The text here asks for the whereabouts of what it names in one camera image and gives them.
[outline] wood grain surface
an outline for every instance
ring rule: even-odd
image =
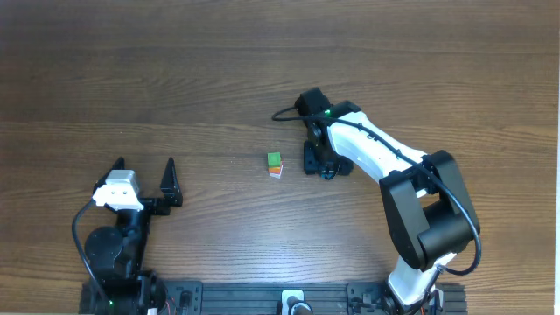
[[[303,124],[270,120],[316,86],[458,160],[484,255],[443,280],[466,285],[471,314],[552,313],[552,0],[0,1],[0,311],[77,312],[71,221],[119,156],[153,195],[175,158],[185,205],[154,218],[145,257],[163,277],[384,279],[396,251],[377,184],[305,176]],[[89,211],[82,241],[114,219]]]

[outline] cable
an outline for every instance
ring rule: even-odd
[[[109,303],[109,298],[105,294],[105,291],[103,290],[103,288],[99,284],[99,281],[97,280],[97,277],[95,277],[94,272],[91,270],[91,267],[89,266],[88,259],[86,258],[86,254],[84,253],[84,249],[81,247],[80,238],[78,237],[78,221],[80,220],[81,216],[86,212],[86,210],[88,210],[94,204],[95,204],[95,201],[93,199],[91,199],[82,209],[80,209],[80,211],[78,211],[76,216],[73,218],[73,221],[72,221],[72,236],[73,236],[73,241],[76,243],[76,248],[78,249],[78,254],[80,254],[80,258],[84,262],[84,265],[86,266],[87,273],[91,277],[92,282],[97,287],[97,291],[101,295],[101,299],[104,302]]]
[[[295,116],[295,117],[278,118],[278,116],[280,114],[285,113],[285,112],[290,111],[290,110],[293,110],[293,109],[296,109],[296,108],[295,107],[289,107],[289,108],[284,108],[282,110],[279,110],[276,113],[274,113],[274,115],[272,115],[271,118],[275,122],[289,122],[289,121],[328,122],[328,123],[343,123],[345,125],[355,127],[359,131],[362,131],[362,130],[366,131],[368,133],[368,135],[373,138],[374,141],[379,141],[387,149],[389,149],[391,152],[393,152],[393,154],[395,154],[398,158],[401,158],[402,160],[404,160],[405,162],[409,163],[410,165],[416,167],[420,172],[422,172],[427,177],[427,179],[429,181],[431,181],[439,189],[440,192],[447,195],[447,197],[449,197],[449,199],[455,205],[457,205],[457,207],[459,208],[459,210],[461,211],[461,213],[465,217],[465,220],[468,223],[469,228],[471,229],[471,232],[472,232],[472,236],[474,238],[475,255],[474,255],[474,259],[472,261],[472,264],[469,268],[467,268],[465,270],[454,270],[454,269],[450,269],[446,266],[438,266],[438,267],[441,268],[443,271],[447,271],[450,274],[455,275],[455,276],[466,276],[466,275],[470,274],[471,272],[473,272],[479,266],[480,260],[482,259],[482,242],[480,241],[479,232],[477,231],[476,227],[474,226],[474,223],[473,223],[473,220],[471,219],[471,216],[466,211],[465,207],[461,204],[459,199],[455,196],[455,194],[453,194],[453,192],[449,188],[447,188],[447,186],[444,185],[444,183],[442,183],[441,180],[439,180],[439,178],[435,174],[431,173],[423,165],[415,162],[410,157],[407,157],[407,156],[403,155],[400,150],[393,147],[390,143],[388,143],[385,139],[383,139],[382,137],[377,135],[371,129],[369,129],[367,127],[364,127],[361,123],[349,122],[349,121],[346,121],[344,119],[339,119],[339,118],[334,118],[334,117],[315,116],[315,115],[301,115],[301,116]]]

